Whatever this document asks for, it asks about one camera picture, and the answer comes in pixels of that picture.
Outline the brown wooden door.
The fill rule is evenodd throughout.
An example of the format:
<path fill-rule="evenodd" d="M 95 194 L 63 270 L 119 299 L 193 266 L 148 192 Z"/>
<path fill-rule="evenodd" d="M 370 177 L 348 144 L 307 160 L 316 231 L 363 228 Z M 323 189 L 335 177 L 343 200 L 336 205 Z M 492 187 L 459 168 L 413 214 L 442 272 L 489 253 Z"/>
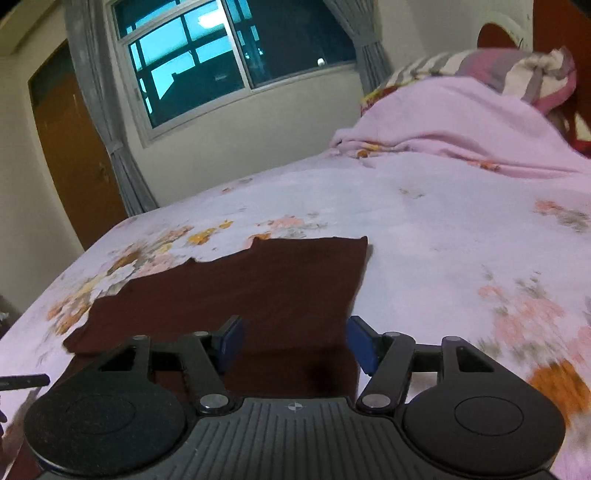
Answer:
<path fill-rule="evenodd" d="M 125 220 L 127 213 L 66 43 L 31 77 L 29 92 L 53 184 L 80 244 L 87 249 Z"/>

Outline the window with white frame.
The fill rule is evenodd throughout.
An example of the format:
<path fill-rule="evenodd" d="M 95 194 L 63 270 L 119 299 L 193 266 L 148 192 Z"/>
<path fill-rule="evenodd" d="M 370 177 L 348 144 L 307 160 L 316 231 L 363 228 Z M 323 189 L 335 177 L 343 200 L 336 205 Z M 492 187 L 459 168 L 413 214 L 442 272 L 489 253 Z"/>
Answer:
<path fill-rule="evenodd" d="M 143 142 L 355 59 L 322 1 L 113 1 L 107 10 Z"/>

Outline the grey curtain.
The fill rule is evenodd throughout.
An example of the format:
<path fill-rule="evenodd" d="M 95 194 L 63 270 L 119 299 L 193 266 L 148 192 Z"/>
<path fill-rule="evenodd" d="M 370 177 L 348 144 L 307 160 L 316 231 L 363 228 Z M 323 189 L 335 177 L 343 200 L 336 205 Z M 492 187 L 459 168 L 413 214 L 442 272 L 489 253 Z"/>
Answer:
<path fill-rule="evenodd" d="M 324 3 L 353 43 L 363 93 L 373 92 L 393 73 L 382 43 L 377 2 L 325 0 Z"/>
<path fill-rule="evenodd" d="M 125 211 L 135 216 L 154 210 L 158 204 L 127 141 L 110 60 L 103 3 L 65 1 L 63 8 L 76 79 L 109 157 Z"/>

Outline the striped pink pillow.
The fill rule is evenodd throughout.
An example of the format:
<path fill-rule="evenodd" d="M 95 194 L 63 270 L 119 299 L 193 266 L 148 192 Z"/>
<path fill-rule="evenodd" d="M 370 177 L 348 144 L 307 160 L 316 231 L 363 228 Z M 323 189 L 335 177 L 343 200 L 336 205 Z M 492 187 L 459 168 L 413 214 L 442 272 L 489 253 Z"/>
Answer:
<path fill-rule="evenodd" d="M 361 103 L 366 112 L 402 87 L 435 77 L 469 77 L 503 96 L 512 96 L 542 113 L 565 103 L 575 92 L 577 70 L 565 48 L 549 53 L 508 48 L 444 52 L 420 58 L 386 79 Z"/>

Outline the grey curtain left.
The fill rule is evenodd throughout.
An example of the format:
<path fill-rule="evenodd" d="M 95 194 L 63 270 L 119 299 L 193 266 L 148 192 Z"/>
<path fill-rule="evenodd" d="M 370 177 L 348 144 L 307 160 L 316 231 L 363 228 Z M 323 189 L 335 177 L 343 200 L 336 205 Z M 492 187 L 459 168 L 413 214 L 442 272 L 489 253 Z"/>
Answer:
<path fill-rule="evenodd" d="M 127 141 L 110 60 L 103 3 L 65 1 L 63 8 L 76 79 L 109 157 L 125 211 L 135 216 L 154 210 L 158 204 Z"/>

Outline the grey curtain right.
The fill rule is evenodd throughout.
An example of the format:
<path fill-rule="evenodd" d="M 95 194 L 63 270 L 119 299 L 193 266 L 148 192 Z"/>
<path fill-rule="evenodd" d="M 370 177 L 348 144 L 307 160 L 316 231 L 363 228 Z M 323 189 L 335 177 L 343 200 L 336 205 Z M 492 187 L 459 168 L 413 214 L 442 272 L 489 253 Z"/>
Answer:
<path fill-rule="evenodd" d="M 353 43 L 363 93 L 373 92 L 393 73 L 382 43 L 377 2 L 325 0 L 324 3 Z"/>

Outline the dark maroon garment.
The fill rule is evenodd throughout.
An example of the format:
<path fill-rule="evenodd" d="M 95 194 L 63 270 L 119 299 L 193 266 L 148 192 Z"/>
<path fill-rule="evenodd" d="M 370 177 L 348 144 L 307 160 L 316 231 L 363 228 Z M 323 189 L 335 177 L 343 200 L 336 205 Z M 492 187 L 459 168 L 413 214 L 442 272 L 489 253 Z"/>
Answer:
<path fill-rule="evenodd" d="M 236 396 L 356 395 L 359 368 L 345 330 L 368 257 L 367 238 L 256 239 L 249 249 L 193 259 L 97 299 L 64 341 L 61 380 L 138 334 L 174 341 L 242 317 L 245 340 L 224 376 Z"/>

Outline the pink floral bed sheet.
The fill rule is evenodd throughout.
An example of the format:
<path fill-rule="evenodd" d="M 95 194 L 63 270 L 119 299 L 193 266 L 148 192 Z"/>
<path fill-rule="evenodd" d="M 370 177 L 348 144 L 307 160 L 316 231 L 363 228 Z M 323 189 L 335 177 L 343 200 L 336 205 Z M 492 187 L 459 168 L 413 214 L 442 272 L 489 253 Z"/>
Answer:
<path fill-rule="evenodd" d="M 200 413 L 193 332 L 134 335 L 59 378 L 65 339 L 129 281 L 332 237 L 369 241 L 349 317 L 416 342 L 396 410 L 356 409 L 356 363 L 352 398 L 231 393 Z M 586 479 L 590 162 L 475 80 L 406 86 L 322 155 L 115 226 L 2 339 L 1 376 L 35 374 L 50 384 L 1 392 L 6 479 Z"/>

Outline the red and white headboard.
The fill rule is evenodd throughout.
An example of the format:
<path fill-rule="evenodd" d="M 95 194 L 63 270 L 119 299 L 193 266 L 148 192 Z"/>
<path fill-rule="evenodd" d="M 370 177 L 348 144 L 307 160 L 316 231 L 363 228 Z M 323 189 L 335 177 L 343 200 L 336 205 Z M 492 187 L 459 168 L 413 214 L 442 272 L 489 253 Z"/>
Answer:
<path fill-rule="evenodd" d="M 515 47 L 549 52 L 567 48 L 577 69 L 577 86 L 560 108 L 566 139 L 575 150 L 590 155 L 590 3 L 534 1 L 529 30 L 507 20 L 489 19 L 480 28 L 479 47 Z"/>

